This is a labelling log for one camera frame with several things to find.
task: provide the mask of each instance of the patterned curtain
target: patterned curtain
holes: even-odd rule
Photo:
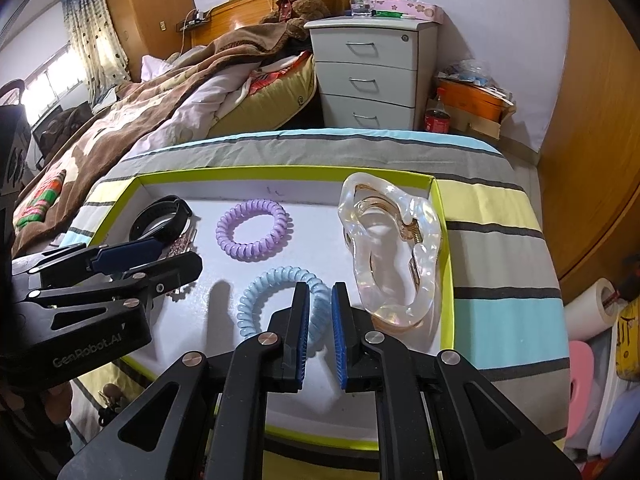
[[[93,105],[114,86],[130,80],[124,53],[105,0],[62,0],[71,47],[78,53],[87,76]]]

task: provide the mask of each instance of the white wall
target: white wall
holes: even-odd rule
[[[226,0],[195,0],[209,9]],[[503,134],[539,150],[556,104],[568,34],[568,0],[423,0],[448,15],[440,27],[438,65],[485,60],[517,113]]]
[[[26,79],[69,42],[62,15],[62,3],[55,4],[31,22],[0,50],[0,86]],[[80,83],[60,99],[64,108],[87,101],[89,91]]]

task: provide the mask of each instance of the wooden headboard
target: wooden headboard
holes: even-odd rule
[[[323,0],[332,16],[339,16],[349,5],[348,0]],[[207,45],[230,30],[255,25],[271,12],[271,0],[231,0],[209,11],[211,21],[191,31],[191,44]]]

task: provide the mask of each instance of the blue gripper pad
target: blue gripper pad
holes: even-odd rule
[[[124,272],[140,265],[156,261],[164,245],[154,238],[143,238],[134,242],[105,247],[91,262],[94,272],[105,275]]]
[[[296,366],[296,380],[298,381],[299,388],[302,388],[302,381],[305,379],[306,346],[309,336],[309,312],[310,302],[307,289],[305,298],[305,311],[300,322],[300,330],[298,331],[298,365]]]
[[[338,372],[338,381],[341,389],[347,387],[347,355],[344,332],[342,330],[342,317],[340,316],[340,303],[338,302],[338,291],[332,288],[331,291],[331,318],[334,326],[335,344],[335,368]]]

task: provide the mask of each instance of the wooden wardrobe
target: wooden wardrobe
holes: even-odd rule
[[[608,0],[570,0],[558,101],[538,174],[564,302],[619,283],[640,252],[640,50]]]
[[[140,81],[142,56],[166,59],[182,46],[182,34],[175,31],[195,5],[193,0],[107,0],[120,43],[129,57],[129,72]],[[184,50],[191,47],[185,34]]]

